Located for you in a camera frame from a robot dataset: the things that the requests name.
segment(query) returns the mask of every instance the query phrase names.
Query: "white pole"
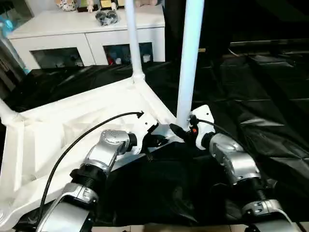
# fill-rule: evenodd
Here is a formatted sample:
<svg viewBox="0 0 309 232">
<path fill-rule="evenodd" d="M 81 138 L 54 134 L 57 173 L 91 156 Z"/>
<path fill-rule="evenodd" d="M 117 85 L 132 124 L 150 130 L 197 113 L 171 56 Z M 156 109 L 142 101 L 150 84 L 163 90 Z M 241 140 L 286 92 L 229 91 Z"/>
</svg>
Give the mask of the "white pole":
<svg viewBox="0 0 309 232">
<path fill-rule="evenodd" d="M 1 123 L 5 126 L 9 125 L 18 116 L 18 113 L 11 110 L 10 107 L 0 99 L 0 117 Z"/>
<path fill-rule="evenodd" d="M 141 69 L 140 46 L 137 38 L 135 24 L 135 9 L 133 0 L 126 0 L 126 22 L 130 39 L 130 53 L 133 67 L 133 81 L 144 80 L 145 74 Z"/>
<path fill-rule="evenodd" d="M 190 116 L 192 106 L 203 11 L 204 0 L 187 0 L 176 120 L 176 124 L 185 130 L 188 129 L 187 120 Z"/>
</svg>

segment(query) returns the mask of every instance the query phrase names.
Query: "plush toy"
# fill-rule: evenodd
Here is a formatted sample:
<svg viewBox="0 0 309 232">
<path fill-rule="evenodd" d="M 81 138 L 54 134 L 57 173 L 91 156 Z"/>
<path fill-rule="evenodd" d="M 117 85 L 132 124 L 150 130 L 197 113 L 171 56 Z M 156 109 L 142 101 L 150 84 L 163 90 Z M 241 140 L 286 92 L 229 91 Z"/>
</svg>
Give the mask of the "plush toy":
<svg viewBox="0 0 309 232">
<path fill-rule="evenodd" d="M 55 0 L 57 6 L 63 11 L 75 11 L 76 4 L 74 0 Z"/>
<path fill-rule="evenodd" d="M 135 0 L 136 7 L 141 7 L 143 5 L 157 5 L 159 0 Z"/>
<path fill-rule="evenodd" d="M 87 10 L 89 13 L 93 11 L 93 0 L 87 0 Z"/>
</svg>

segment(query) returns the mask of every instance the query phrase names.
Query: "black plastic sheet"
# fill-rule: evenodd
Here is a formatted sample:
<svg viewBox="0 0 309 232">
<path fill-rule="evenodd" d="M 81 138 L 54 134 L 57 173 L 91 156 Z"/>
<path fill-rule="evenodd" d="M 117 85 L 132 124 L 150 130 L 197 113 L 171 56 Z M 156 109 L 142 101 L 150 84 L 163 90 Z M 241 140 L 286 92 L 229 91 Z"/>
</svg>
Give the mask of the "black plastic sheet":
<svg viewBox="0 0 309 232">
<path fill-rule="evenodd" d="M 271 191 L 295 221 L 308 221 L 308 58 L 243 57 L 198 63 L 192 109 L 208 104 L 215 123 L 245 144 Z M 174 114 L 178 62 L 147 63 L 146 82 Z M 7 99 L 17 111 L 127 78 L 129 66 L 33 70 Z M 98 208 L 98 225 L 241 223 L 222 168 L 196 148 L 173 143 L 115 171 Z M 35 221 L 25 215 L 20 223 Z"/>
</svg>

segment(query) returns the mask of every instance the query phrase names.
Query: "white cabinet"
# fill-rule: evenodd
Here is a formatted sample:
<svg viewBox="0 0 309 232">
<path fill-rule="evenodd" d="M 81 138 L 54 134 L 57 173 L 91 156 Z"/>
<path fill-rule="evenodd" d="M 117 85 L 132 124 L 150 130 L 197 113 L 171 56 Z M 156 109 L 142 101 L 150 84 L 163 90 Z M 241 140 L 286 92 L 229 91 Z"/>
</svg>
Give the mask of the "white cabinet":
<svg viewBox="0 0 309 232">
<path fill-rule="evenodd" d="M 127 63 L 126 14 L 123 9 L 117 13 L 119 22 L 102 27 L 95 19 L 95 12 L 45 11 L 17 28 L 8 38 L 29 70 L 107 65 L 116 57 L 122 57 L 123 63 Z M 135 13 L 141 55 L 149 55 L 153 61 L 165 61 L 162 6 L 143 6 Z"/>
</svg>

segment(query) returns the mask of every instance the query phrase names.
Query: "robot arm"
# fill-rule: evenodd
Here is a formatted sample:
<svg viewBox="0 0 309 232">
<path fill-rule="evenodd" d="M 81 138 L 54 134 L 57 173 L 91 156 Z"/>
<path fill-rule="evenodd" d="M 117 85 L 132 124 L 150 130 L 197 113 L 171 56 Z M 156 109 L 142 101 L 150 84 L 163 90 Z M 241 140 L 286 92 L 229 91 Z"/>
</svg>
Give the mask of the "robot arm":
<svg viewBox="0 0 309 232">
<path fill-rule="evenodd" d="M 40 221 L 37 232 L 90 232 L 95 220 L 95 207 L 103 193 L 107 176 L 117 156 L 137 155 L 142 141 L 157 121 L 143 114 L 133 128 L 134 133 L 104 130 L 79 169 L 71 172 L 72 181 L 63 188 Z"/>
<path fill-rule="evenodd" d="M 265 196 L 262 176 L 254 159 L 232 138 L 215 133 L 212 125 L 199 121 L 213 121 L 209 112 L 206 105 L 195 109 L 191 115 L 188 132 L 176 125 L 170 127 L 188 144 L 209 151 L 224 167 L 230 185 L 239 196 L 243 218 L 249 224 L 246 232 L 298 231 L 282 210 L 280 203 Z"/>
</svg>

